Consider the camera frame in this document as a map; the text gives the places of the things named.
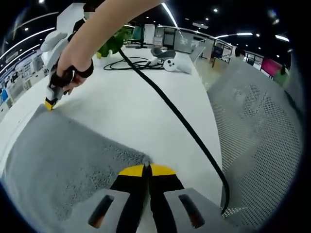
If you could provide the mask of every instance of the white floor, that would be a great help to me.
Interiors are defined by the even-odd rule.
[[[199,58],[194,65],[200,75],[206,91],[208,91],[208,89],[218,80],[221,74],[214,70],[209,61],[206,59]]]

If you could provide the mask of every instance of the hand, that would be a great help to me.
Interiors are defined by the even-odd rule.
[[[82,85],[85,82],[85,78],[80,77],[77,73],[74,74],[74,77],[67,86],[63,87],[63,91],[68,91],[68,95],[70,95],[75,87]]]

